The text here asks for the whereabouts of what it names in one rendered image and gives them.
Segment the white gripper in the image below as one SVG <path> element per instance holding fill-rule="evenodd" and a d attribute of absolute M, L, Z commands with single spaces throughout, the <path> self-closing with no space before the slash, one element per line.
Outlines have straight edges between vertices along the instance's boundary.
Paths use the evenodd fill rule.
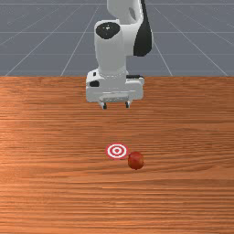
<path fill-rule="evenodd" d="M 143 96 L 144 77 L 140 75 L 102 77 L 97 69 L 87 75 L 86 101 L 100 103 L 103 110 L 107 110 L 106 102 L 125 102 L 129 109 L 133 100 Z"/>

